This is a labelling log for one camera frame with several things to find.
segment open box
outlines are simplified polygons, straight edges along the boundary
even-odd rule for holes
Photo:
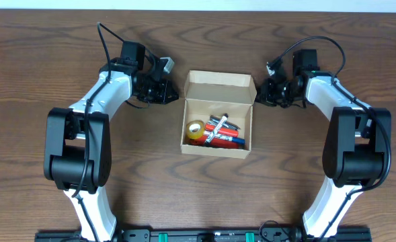
[[[251,151],[251,123],[256,88],[251,75],[190,71],[184,86],[184,106],[181,150],[183,154],[212,155],[245,159]],[[244,149],[224,149],[190,145],[186,136],[189,122],[208,122],[210,115],[228,114],[228,122],[240,127],[239,138],[245,139]]]

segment wooden table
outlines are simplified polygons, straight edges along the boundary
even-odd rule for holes
[[[79,227],[71,202],[42,172],[46,116],[76,102],[97,80],[106,61],[97,21],[171,56],[182,96],[190,69],[251,73],[259,86],[266,62],[292,43],[313,35],[336,39],[347,55],[343,85],[392,113],[388,180],[361,195],[342,223],[369,226],[374,241],[396,241],[396,14],[30,10],[0,11],[0,241]],[[106,39],[118,56],[119,41]],[[322,69],[340,64],[329,43],[302,47],[319,49]],[[285,65],[290,70],[289,58]],[[316,107],[255,104],[246,160],[181,155],[183,108],[182,99],[146,110],[123,105],[112,119],[107,189],[120,222],[174,229],[300,221],[324,177],[329,122]]]

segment box lid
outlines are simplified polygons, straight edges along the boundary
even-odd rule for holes
[[[184,85],[186,99],[253,104],[256,88],[246,74],[190,71]]]

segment white wall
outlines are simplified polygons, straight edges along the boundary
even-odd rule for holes
[[[0,9],[338,11],[396,13],[396,0],[0,0]]]

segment tape roll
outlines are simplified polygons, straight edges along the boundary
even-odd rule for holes
[[[204,135],[205,126],[203,121],[190,122],[186,127],[186,135],[191,139],[197,139]]]

